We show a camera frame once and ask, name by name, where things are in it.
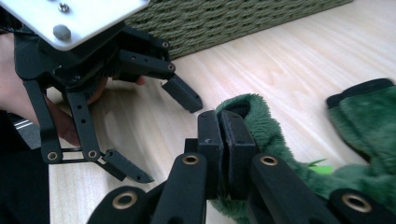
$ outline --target wooden table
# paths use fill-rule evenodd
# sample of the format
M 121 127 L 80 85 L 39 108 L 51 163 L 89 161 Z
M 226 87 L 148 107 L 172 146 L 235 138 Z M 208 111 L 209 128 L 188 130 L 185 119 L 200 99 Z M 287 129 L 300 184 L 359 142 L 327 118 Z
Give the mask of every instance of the wooden table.
M 151 174 L 147 185 L 118 181 L 93 163 L 49 168 L 51 223 L 85 223 L 113 189 L 150 190 L 168 176 L 197 116 L 243 93 L 263 96 L 298 161 L 327 159 L 335 168 L 364 160 L 330 124 L 327 97 L 364 81 L 396 80 L 396 1 L 355 0 L 174 61 L 177 74 L 202 97 L 190 114 L 161 88 L 111 81 L 91 106 L 102 151 L 116 148 Z M 59 94 L 52 91 L 53 99 Z M 233 223 L 209 206 L 206 223 Z

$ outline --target wicker basket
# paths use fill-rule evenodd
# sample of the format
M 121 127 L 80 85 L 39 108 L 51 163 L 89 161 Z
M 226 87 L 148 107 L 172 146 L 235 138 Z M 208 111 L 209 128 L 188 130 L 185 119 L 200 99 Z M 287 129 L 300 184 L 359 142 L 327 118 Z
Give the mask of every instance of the wicker basket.
M 352 0 L 151 0 L 126 23 L 167 39 L 175 59 L 349 2 Z

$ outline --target green fuzzy fabric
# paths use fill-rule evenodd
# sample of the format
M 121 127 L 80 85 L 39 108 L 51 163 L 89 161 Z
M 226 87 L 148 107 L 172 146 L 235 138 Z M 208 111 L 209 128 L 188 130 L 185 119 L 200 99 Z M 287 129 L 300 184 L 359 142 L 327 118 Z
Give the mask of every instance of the green fuzzy fabric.
M 240 114 L 260 151 L 282 158 L 317 195 L 328 199 L 336 189 L 356 189 L 396 214 L 396 87 L 348 97 L 329 109 L 346 142 L 370 158 L 370 165 L 350 164 L 331 175 L 320 175 L 293 158 L 279 123 L 259 95 L 237 96 L 216 109 L 221 110 Z M 237 223 L 249 223 L 245 202 L 220 198 L 211 203 Z

